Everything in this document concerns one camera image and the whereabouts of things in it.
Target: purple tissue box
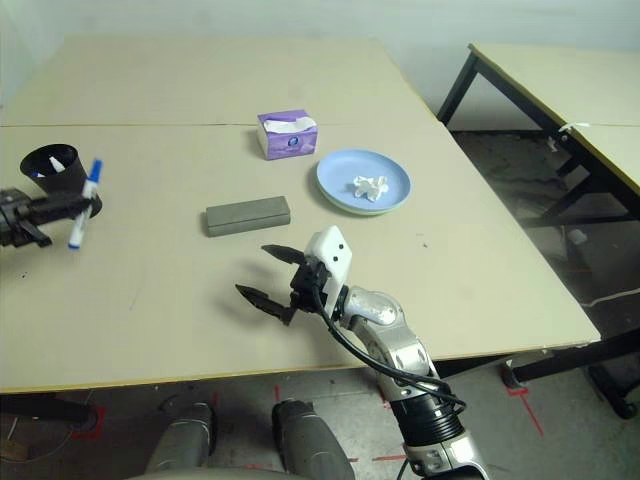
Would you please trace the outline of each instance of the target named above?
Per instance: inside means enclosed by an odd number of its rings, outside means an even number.
[[[308,155],[315,151],[316,140],[318,139],[318,127],[316,125],[291,133],[267,131],[264,126],[264,122],[267,120],[295,122],[302,117],[309,117],[309,115],[304,110],[289,110],[287,112],[258,115],[258,141],[267,160]]]

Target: gray block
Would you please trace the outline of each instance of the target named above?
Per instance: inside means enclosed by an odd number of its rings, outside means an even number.
[[[291,223],[291,212],[284,197],[263,198],[207,208],[207,229],[210,237],[289,223]]]

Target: beige table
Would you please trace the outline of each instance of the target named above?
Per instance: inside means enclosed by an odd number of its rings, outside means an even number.
[[[560,124],[640,127],[640,52],[474,43],[471,51]]]
[[[402,83],[395,88],[406,92],[389,92],[394,98],[413,95]],[[333,111],[347,115],[336,105]],[[285,328],[234,289],[249,284],[286,301],[294,270],[260,245],[302,248],[330,224],[354,251],[350,283],[395,296],[436,359],[599,338],[428,113],[408,125],[371,119],[321,125],[314,155],[273,162],[263,160],[247,126],[3,127],[0,133],[2,184],[28,194],[38,192],[17,165],[40,145],[69,143],[85,164],[93,156],[105,162],[104,208],[79,252],[66,247],[70,223],[58,222],[44,228],[53,246],[0,253],[3,392],[357,365],[319,318],[299,314]],[[402,208],[357,217],[321,196],[315,164],[351,147],[390,155],[408,170],[414,188]],[[290,225],[204,235],[205,207],[271,195],[287,197]]]
[[[447,124],[480,73],[567,149],[591,175],[526,226],[585,224],[640,218],[640,52],[567,47],[471,44],[471,53],[438,119]],[[568,124],[583,123],[560,131]],[[559,216],[586,193],[612,193],[628,215]]]
[[[65,41],[3,124],[255,125],[298,108],[320,124],[433,118],[372,40],[90,36]]]

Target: blue marker cap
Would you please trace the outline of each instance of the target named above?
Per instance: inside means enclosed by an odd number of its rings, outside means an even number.
[[[93,165],[91,166],[89,180],[94,183],[98,183],[100,181],[100,170],[102,170],[102,160],[95,158],[93,160]]]

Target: black cup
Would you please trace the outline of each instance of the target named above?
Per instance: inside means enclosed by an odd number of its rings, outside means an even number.
[[[64,170],[56,172],[49,157],[54,157]],[[77,192],[82,193],[87,173],[84,171],[78,151],[71,145],[57,143],[45,145],[34,150],[20,162],[20,171],[47,193]],[[91,206],[91,216],[97,215],[102,209],[102,200],[96,195]]]

